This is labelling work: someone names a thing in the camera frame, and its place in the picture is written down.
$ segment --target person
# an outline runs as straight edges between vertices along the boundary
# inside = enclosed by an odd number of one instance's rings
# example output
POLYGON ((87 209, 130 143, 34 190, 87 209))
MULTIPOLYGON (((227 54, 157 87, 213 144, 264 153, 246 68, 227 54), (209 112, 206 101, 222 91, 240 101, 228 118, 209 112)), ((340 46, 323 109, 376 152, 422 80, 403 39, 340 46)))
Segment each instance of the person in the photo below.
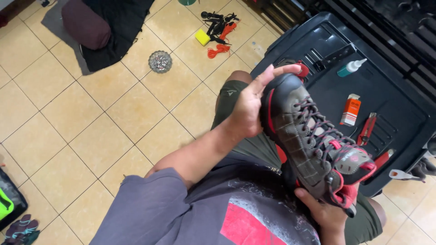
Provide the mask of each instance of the person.
POLYGON ((127 176, 90 245, 357 245, 381 234, 382 207, 361 194, 357 214, 281 184, 277 148, 259 122, 265 85, 235 71, 216 102, 211 131, 168 154, 147 175, 127 176))

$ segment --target knee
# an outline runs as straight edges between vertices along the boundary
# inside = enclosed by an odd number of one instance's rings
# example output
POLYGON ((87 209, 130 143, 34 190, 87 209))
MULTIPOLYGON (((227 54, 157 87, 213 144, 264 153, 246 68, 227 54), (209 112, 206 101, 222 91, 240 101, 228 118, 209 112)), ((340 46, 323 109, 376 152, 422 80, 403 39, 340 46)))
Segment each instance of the knee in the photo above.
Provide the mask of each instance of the knee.
POLYGON ((381 226, 384 227, 388 218, 386 217, 386 212, 383 209, 383 207, 376 201, 369 199, 369 203, 374 208, 375 213, 378 216, 378 219, 380 220, 381 226))
POLYGON ((230 81, 230 80, 238 80, 238 81, 242 81, 242 82, 245 82, 248 84, 250 84, 253 81, 250 73, 248 73, 246 71, 234 71, 234 72, 232 72, 232 74, 230 74, 230 76, 228 77, 228 79, 226 81, 230 81))

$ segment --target yellow sponge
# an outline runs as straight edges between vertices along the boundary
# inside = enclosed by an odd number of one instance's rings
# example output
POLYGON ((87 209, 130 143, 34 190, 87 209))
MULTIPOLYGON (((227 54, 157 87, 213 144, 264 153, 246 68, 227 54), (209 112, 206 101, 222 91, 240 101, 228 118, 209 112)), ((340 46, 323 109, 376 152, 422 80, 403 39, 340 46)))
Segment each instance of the yellow sponge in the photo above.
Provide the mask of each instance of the yellow sponge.
POLYGON ((211 38, 202 30, 198 30, 195 34, 195 38, 203 45, 206 46, 211 38))

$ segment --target olive green shorts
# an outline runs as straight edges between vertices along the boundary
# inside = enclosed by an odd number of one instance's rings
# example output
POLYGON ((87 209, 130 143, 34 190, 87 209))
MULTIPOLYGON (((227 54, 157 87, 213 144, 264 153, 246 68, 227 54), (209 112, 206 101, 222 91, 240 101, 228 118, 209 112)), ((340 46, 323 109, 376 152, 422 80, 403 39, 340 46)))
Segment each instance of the olive green shorts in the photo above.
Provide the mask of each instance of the olive green shorts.
MULTIPOLYGON (((223 85, 212 129, 232 113, 239 94, 247 86, 248 84, 237 80, 227 81, 223 85)), ((245 138, 233 151, 262 159, 273 170, 279 170, 282 164, 275 143, 264 133, 253 138, 245 138)), ((357 196, 356 209, 356 216, 349 218, 345 223, 347 245, 358 245, 370 241, 382 233, 382 224, 374 208, 361 193, 357 196)))

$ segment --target gray t-shirt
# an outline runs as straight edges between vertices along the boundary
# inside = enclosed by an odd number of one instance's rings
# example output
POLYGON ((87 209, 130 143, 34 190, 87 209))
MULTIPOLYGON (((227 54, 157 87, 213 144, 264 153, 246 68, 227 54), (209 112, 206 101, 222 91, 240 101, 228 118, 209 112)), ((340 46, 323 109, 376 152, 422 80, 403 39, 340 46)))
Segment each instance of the gray t-shirt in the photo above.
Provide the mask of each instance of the gray t-shirt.
POLYGON ((90 245, 319 245, 278 179, 244 161, 189 191, 174 168, 127 176, 90 245))

